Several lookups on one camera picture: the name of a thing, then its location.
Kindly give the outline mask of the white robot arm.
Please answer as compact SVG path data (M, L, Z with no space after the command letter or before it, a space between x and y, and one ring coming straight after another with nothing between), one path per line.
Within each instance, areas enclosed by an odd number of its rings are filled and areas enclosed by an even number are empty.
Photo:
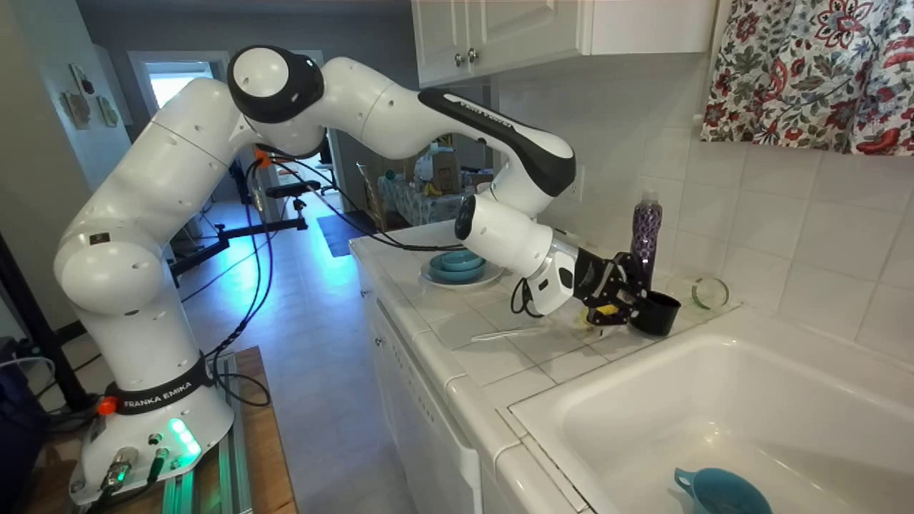
M517 274L537 315L566 301L635 315L649 295L653 241L597 258L537 220L575 184L566 140L446 90L403 90L349 58L315 64L245 47L225 77L183 85L148 121L58 243L55 278L112 372L69 481L73 507L188 475L225 441L233 408L219 357L193 344L168 243L240 151L310 154L328 128L386 160L413 158L443 134L499 151L495 181L459 204L455 237Z

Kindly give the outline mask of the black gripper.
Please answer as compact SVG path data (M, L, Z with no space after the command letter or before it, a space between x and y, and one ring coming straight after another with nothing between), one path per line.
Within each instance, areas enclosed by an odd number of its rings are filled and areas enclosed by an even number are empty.
M580 251L575 262L575 297L583 305L605 305L613 304L625 311L636 297L645 297L649 290L643 290L635 278L635 255L620 251L610 260L603 260L597 255Z

